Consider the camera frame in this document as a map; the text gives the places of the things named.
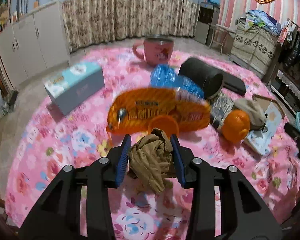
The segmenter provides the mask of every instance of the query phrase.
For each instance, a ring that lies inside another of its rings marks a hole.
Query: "beige curtain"
[[[63,18],[72,52],[126,37],[194,36],[199,8],[188,0],[67,0]]]

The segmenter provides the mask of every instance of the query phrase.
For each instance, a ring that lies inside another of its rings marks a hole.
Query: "cabinet door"
[[[28,77],[47,70],[35,32],[33,15],[13,25],[13,33],[19,57]]]
[[[0,33],[0,57],[10,82],[14,87],[17,87],[21,82],[28,79],[18,55],[11,26],[5,28]]]
[[[70,59],[63,35],[64,24],[61,13],[58,3],[34,13],[34,24],[37,28],[39,45],[47,68]]]

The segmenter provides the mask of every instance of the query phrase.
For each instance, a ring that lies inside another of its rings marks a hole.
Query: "pink striped wallpaper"
[[[261,5],[255,0],[221,0],[218,23],[236,29],[235,20],[244,12],[258,9],[265,11],[281,24],[290,18],[300,26],[300,0],[275,0],[270,4]]]

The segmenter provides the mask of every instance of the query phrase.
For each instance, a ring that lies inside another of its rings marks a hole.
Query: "gift box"
[[[94,62],[80,62],[44,84],[51,101],[64,115],[104,86],[102,68]]]

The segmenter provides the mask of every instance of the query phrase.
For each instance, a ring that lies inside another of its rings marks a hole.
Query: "pink floral blanket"
[[[175,51],[170,64],[179,66],[192,55]],[[264,84],[251,71],[212,58],[200,59],[241,78],[252,94],[272,97]],[[66,117],[58,115],[47,97],[34,112],[19,143],[10,170],[6,212],[19,227],[41,193],[66,164],[82,167],[108,152],[106,119],[109,107],[118,94],[136,87],[146,87],[152,68],[140,62],[131,49],[103,49],[90,52],[84,60],[103,67],[105,88],[88,98]],[[226,89],[231,98],[239,98]],[[294,141],[284,132],[284,123],[271,141],[271,155],[256,160],[243,146],[234,146],[209,125],[203,130],[183,133],[180,144],[192,149],[209,164],[226,168],[234,164],[262,196],[279,223],[291,213],[300,186],[300,161],[295,157]],[[144,134],[132,135],[135,143]],[[115,139],[120,144],[122,138]],[[146,240],[185,239],[193,190],[181,188],[170,179],[170,188],[161,195],[146,191],[127,176],[119,189],[109,189],[109,202],[117,239]],[[82,189],[81,231],[86,235],[85,196]],[[220,197],[216,200],[216,235],[220,233]]]

